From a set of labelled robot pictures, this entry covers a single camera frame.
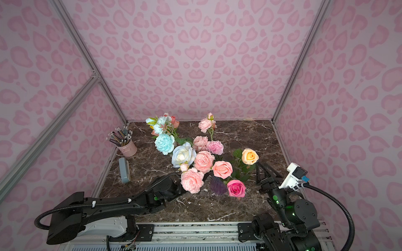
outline light blue flower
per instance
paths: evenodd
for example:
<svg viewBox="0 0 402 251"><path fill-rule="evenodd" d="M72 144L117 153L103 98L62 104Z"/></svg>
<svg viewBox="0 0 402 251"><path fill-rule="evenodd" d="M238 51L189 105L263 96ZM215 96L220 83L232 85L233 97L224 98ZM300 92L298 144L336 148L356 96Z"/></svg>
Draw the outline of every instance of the light blue flower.
<svg viewBox="0 0 402 251"><path fill-rule="evenodd" d="M181 164L186 163L191 165L196 156L195 149L193 149L189 142L179 145L173 151L172 164L173 167L179 168Z"/></svg>
<svg viewBox="0 0 402 251"><path fill-rule="evenodd" d="M170 122L170 121L172 121L172 117L170 117L170 116L159 117L158 121L156 121L156 124L154 125L155 133L157 133L159 135L163 134L164 131L162 130L161 127L163 127L166 124L166 122Z"/></svg>
<svg viewBox="0 0 402 251"><path fill-rule="evenodd" d="M163 153L163 155L167 155L172 152L174 149L174 137L172 135L167 134L159 134L159 136L155 140L156 149Z"/></svg>

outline pink peony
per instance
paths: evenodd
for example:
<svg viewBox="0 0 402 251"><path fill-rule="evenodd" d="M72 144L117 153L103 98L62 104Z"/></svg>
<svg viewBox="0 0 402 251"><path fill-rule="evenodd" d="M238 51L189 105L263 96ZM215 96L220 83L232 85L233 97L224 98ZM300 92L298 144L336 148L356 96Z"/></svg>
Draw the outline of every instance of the pink peony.
<svg viewBox="0 0 402 251"><path fill-rule="evenodd" d="M215 123L215 121L211 121L207 118L203 118L200 123L198 123L198 128L201 129L201 132L206 133L209 128Z"/></svg>
<svg viewBox="0 0 402 251"><path fill-rule="evenodd" d="M195 168L191 168L181 174L181 185L183 186L184 190L189 191L192 194L196 194L204 185L204 181L202 181L203 178L203 173L197 171Z"/></svg>
<svg viewBox="0 0 402 251"><path fill-rule="evenodd" d="M195 137L193 141L193 148L195 151L198 153L200 151L206 151L207 150L207 144L208 144L208 137L205 136L197 136Z"/></svg>
<svg viewBox="0 0 402 251"><path fill-rule="evenodd" d="M229 177L232 172L232 164L227 161L216 161L212 167L213 175L222 179Z"/></svg>
<svg viewBox="0 0 402 251"><path fill-rule="evenodd" d="M222 155L224 153L224 145L220 141L210 141L207 144L207 150L212 154Z"/></svg>
<svg viewBox="0 0 402 251"><path fill-rule="evenodd" d="M194 167L203 174L206 174L211 170L214 159L215 156L213 156L210 152L201 151L195 157Z"/></svg>
<svg viewBox="0 0 402 251"><path fill-rule="evenodd" d="M246 186L240 180L231 180L228 182L229 196L241 197L246 195Z"/></svg>

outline rose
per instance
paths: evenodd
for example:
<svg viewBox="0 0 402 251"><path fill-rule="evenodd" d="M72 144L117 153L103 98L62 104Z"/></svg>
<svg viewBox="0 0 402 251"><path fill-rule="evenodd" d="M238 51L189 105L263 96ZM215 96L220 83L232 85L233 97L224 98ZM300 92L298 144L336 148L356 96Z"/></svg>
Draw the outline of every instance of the rose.
<svg viewBox="0 0 402 251"><path fill-rule="evenodd" d="M193 149L189 142L179 145L173 150L172 164L173 167L179 168L181 164L187 163L191 165L196 156L195 149Z"/></svg>
<svg viewBox="0 0 402 251"><path fill-rule="evenodd" d="M215 156L213 156L210 152L201 151L195 157L194 167L203 174L206 174L211 170L214 159Z"/></svg>
<svg viewBox="0 0 402 251"><path fill-rule="evenodd" d="M193 144L194 144L193 148L195 149L196 152L206 151L208 144L208 137L197 136L195 137Z"/></svg>
<svg viewBox="0 0 402 251"><path fill-rule="evenodd" d="M167 122L170 122L170 121L172 121L172 117L170 117L170 116L160 116L158 118L158 120L156 121L156 124L154 125L155 133L157 133L157 134L164 133L162 127L164 127L165 124Z"/></svg>
<svg viewBox="0 0 402 251"><path fill-rule="evenodd" d="M198 123L198 128L201 129L201 132L206 133L209 128L211 128L212 123L214 121L209 120L207 118L203 118L200 123Z"/></svg>
<svg viewBox="0 0 402 251"><path fill-rule="evenodd" d="M231 180L228 182L229 196L241 197L246 195L246 186L240 180Z"/></svg>
<svg viewBox="0 0 402 251"><path fill-rule="evenodd" d="M204 174L197 171L195 168L189 169L187 172L181 174L181 185L183 189L189 191L192 194L196 194L200 191L200 188L204 185Z"/></svg>
<svg viewBox="0 0 402 251"><path fill-rule="evenodd" d="M212 170L214 176L222 179L226 179L233 172L232 164L226 161L216 161Z"/></svg>
<svg viewBox="0 0 402 251"><path fill-rule="evenodd" d="M174 137L172 135L161 134L155 140L156 149L163 153L163 155L167 155L174 149Z"/></svg>
<svg viewBox="0 0 402 251"><path fill-rule="evenodd" d="M258 154L254 150L251 150L250 148L244 149L242 153L242 161L246 165L252 165L256 163L258 158L259 158Z"/></svg>
<svg viewBox="0 0 402 251"><path fill-rule="evenodd" d="M189 169L189 165L188 165L188 164L183 163L183 164L180 165L180 170L181 170L182 172L185 172L185 171L187 171L188 169Z"/></svg>
<svg viewBox="0 0 402 251"><path fill-rule="evenodd" d="M222 155L224 153L224 145L220 141L210 141L207 144L207 150L212 154Z"/></svg>

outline yellow rose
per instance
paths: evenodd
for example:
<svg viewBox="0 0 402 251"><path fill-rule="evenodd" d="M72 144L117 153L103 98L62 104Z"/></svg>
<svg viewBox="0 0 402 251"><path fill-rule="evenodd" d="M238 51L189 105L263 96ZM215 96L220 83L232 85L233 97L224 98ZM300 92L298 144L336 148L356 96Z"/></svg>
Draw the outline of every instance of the yellow rose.
<svg viewBox="0 0 402 251"><path fill-rule="evenodd" d="M242 153L242 161L246 165L252 165L256 163L258 158L259 158L258 154L254 150L251 150L250 148L244 149Z"/></svg>

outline metal bracket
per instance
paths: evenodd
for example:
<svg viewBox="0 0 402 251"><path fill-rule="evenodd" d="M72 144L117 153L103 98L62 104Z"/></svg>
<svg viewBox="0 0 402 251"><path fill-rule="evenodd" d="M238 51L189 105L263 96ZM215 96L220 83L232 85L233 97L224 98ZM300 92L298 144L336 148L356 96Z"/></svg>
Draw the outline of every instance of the metal bracket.
<svg viewBox="0 0 402 251"><path fill-rule="evenodd" d="M137 224L139 234L136 241L152 241L154 235L154 224Z"/></svg>
<svg viewBox="0 0 402 251"><path fill-rule="evenodd" d="M239 241L255 241L258 240L254 236L254 231L251 227L251 223L238 223L237 229L239 232Z"/></svg>

